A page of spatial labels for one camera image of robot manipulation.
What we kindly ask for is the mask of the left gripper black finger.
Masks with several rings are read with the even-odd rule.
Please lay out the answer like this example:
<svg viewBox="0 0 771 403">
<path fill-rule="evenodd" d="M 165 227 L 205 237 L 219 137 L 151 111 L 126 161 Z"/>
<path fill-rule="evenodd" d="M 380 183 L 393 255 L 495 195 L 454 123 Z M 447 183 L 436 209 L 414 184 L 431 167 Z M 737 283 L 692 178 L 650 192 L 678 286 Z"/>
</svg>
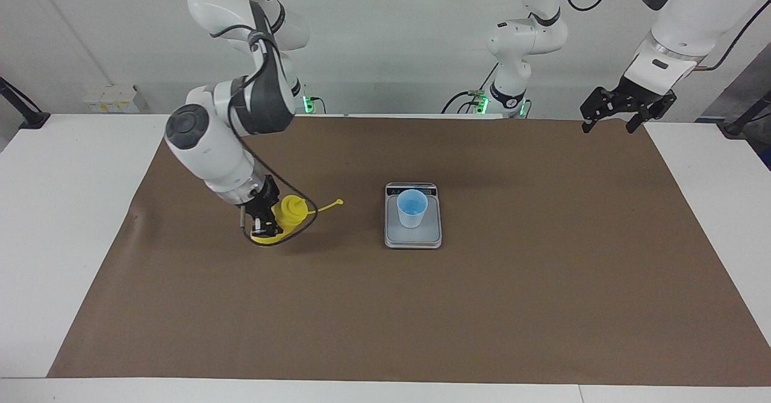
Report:
<svg viewBox="0 0 771 403">
<path fill-rule="evenodd" d="M 669 108 L 677 100 L 673 90 L 669 90 L 666 95 L 650 105 L 641 105 L 635 115 L 626 123 L 626 131 L 633 134 L 639 126 L 650 120 L 658 120 L 666 115 Z"/>
<path fill-rule="evenodd" d="M 595 88 L 580 106 L 584 134 L 589 134 L 596 123 L 612 116 L 612 93 L 605 88 Z"/>
</svg>

